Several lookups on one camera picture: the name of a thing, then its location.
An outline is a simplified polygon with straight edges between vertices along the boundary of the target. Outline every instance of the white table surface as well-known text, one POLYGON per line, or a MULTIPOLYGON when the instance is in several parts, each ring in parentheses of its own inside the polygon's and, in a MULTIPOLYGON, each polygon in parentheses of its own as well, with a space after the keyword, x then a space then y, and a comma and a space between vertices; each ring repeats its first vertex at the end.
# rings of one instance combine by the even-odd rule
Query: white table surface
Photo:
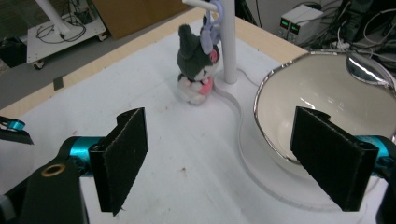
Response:
MULTIPOLYGON (((193 25, 196 33, 199 23, 193 25)), ((55 157, 68 137, 107 135, 118 114, 145 107, 149 152, 124 210, 116 217, 101 213, 93 178, 80 179, 91 223, 375 222, 384 182, 356 213, 303 209, 263 190, 239 154, 238 108, 215 92, 199 106, 178 97, 177 51, 173 33, 21 116, 35 142, 34 156, 26 156, 24 162, 38 168, 55 157)), ((261 80, 280 65, 239 40, 237 52, 252 79, 261 80)))

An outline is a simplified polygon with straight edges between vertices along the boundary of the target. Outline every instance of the plush toy ear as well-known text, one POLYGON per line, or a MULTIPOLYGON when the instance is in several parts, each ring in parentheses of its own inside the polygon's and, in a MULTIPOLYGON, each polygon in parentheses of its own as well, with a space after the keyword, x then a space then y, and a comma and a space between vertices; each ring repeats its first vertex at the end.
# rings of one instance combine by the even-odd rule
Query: plush toy ear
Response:
POLYGON ((209 54, 213 49, 212 38, 210 36, 210 30, 204 28, 201 32, 201 47, 205 54, 209 54))
POLYGON ((184 59, 189 59, 199 46, 199 37, 192 33, 190 26, 187 24, 178 28, 178 35, 180 36, 180 54, 184 59))
POLYGON ((217 45, 220 42, 221 36, 220 36, 220 28, 218 26, 214 26, 212 28, 212 30, 210 31, 210 38, 212 39, 213 45, 217 45))

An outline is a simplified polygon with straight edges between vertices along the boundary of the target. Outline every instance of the black cable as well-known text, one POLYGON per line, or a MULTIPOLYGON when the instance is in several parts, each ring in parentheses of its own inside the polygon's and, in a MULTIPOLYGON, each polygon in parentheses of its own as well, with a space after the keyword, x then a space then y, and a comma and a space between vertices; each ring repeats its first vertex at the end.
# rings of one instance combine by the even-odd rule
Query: black cable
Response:
POLYGON ((379 49, 383 53, 395 53, 396 52, 396 42, 394 40, 387 40, 379 49))
POLYGON ((336 8, 339 9, 340 7, 328 7, 328 8, 326 8, 326 9, 323 9, 322 12, 329 11, 329 10, 336 9, 336 8))
POLYGON ((235 16, 244 21, 250 22, 255 26, 258 26, 257 22, 254 20, 253 16, 251 15, 246 0, 235 1, 235 16))
POLYGON ((54 25, 51 25, 46 28, 40 27, 37 30, 37 34, 35 36, 36 38, 38 38, 39 40, 41 40, 43 43, 46 43, 46 44, 61 44, 63 42, 74 42, 86 33, 87 28, 77 20, 76 16, 72 15, 72 13, 71 13, 71 11, 72 11, 71 7, 73 7, 76 12, 79 11, 79 7, 76 6, 76 4, 74 3, 73 0, 69 0, 68 2, 65 3, 65 5, 68 5, 67 10, 68 10, 69 16, 66 18, 62 18, 62 20, 66 21, 67 23, 69 23, 72 26, 81 27, 82 28, 81 32, 76 34, 75 36, 70 37, 70 38, 64 38, 64 35, 60 34, 60 38, 62 39, 62 41, 50 42, 50 41, 44 40, 43 38, 48 36, 52 31, 54 31, 54 25))
POLYGON ((380 57, 373 55, 373 60, 377 61, 380 63, 382 66, 384 66, 387 70, 391 72, 396 72, 396 62, 389 62, 382 60, 380 57))
POLYGON ((332 18, 332 22, 330 22, 329 27, 327 27, 326 29, 323 29, 322 31, 318 32, 316 35, 314 35, 310 39, 306 40, 305 42, 300 43, 298 46, 301 47, 301 48, 305 48, 305 47, 310 47, 312 45, 321 45, 323 37, 326 38, 326 35, 329 32, 329 30, 332 28, 333 21, 334 21, 334 19, 336 18, 337 15, 338 15, 337 10, 335 10, 335 11, 332 11, 332 12, 330 12, 330 13, 328 13, 326 15, 323 15, 323 16, 321 16, 319 18, 315 18, 313 20, 306 20, 306 21, 315 21, 315 20, 332 18))
MULTIPOLYGON (((339 0, 332 1, 332 2, 324 5, 323 8, 328 7, 329 5, 336 3, 338 1, 339 0)), ((329 10, 329 9, 333 9, 333 8, 336 8, 336 7, 328 7, 324 10, 329 10)), ((322 49, 323 46, 327 46, 329 43, 331 43, 333 40, 332 37, 334 36, 334 34, 332 32, 337 30, 339 27, 338 19, 339 19, 339 15, 341 13, 343 13, 342 9, 343 8, 338 7, 338 10, 334 11, 336 14, 332 17, 332 21, 330 22, 330 25, 326 29, 319 32, 319 35, 317 35, 316 38, 311 39, 310 42, 304 43, 303 47, 309 46, 310 48, 313 48, 313 49, 322 49)))
POLYGON ((323 5, 322 8, 328 7, 329 5, 331 5, 331 4, 333 4, 333 3, 336 3, 336 2, 339 2, 339 1, 342 1, 342 0, 334 0, 334 1, 331 1, 330 3, 327 3, 327 4, 323 5))
POLYGON ((373 45, 369 45, 369 46, 359 46, 356 43, 349 43, 349 44, 352 48, 355 48, 355 49, 372 49, 372 48, 379 47, 379 50, 376 51, 375 53, 381 53, 381 52, 386 52, 388 48, 392 48, 392 46, 389 45, 389 41, 390 40, 387 40, 383 43, 373 44, 373 45))
POLYGON ((262 28, 262 19, 260 18, 259 0, 256 0, 257 15, 259 16, 260 28, 262 28))

